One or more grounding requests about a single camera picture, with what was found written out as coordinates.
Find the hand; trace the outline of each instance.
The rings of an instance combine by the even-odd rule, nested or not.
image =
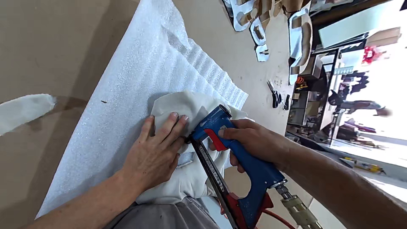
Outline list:
[[[238,129],[219,130],[220,137],[236,139],[251,155],[273,162],[281,171],[286,170],[292,149],[297,147],[296,143],[248,119],[232,120],[231,122]],[[213,144],[210,145],[210,148],[215,150]],[[230,154],[230,164],[237,166],[237,170],[241,173],[245,171],[232,153]]]
[[[173,112],[153,137],[154,116],[146,119],[139,138],[133,144],[122,168],[128,182],[136,182],[141,192],[155,187],[171,178],[177,164],[177,151],[184,144],[180,133],[188,122],[183,115],[177,121],[178,114]]]

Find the right hand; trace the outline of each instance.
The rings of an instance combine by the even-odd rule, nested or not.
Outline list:
[[[238,140],[251,155],[274,163],[280,171],[284,172],[288,168],[292,149],[299,146],[298,144],[249,119],[232,120],[231,122],[238,129],[219,130],[218,135],[221,138]],[[213,144],[210,145],[210,148],[215,150]],[[244,172],[243,167],[232,153],[230,154],[230,164],[237,166],[239,172]]]

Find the red trigger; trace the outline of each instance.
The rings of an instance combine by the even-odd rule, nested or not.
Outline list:
[[[224,146],[224,144],[221,142],[221,140],[218,138],[218,136],[215,134],[215,132],[213,132],[213,130],[204,129],[204,131],[213,141],[213,144],[215,145],[215,148],[217,151],[227,150],[227,148]]]

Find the white foam sheet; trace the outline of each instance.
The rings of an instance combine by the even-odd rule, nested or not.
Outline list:
[[[120,169],[154,101],[184,90],[237,109],[247,98],[188,39],[171,0],[141,0],[72,134],[37,217]]]

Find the gray pants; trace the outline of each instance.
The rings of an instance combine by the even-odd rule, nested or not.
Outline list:
[[[186,197],[174,205],[133,204],[117,215],[105,229],[219,229],[206,207]]]

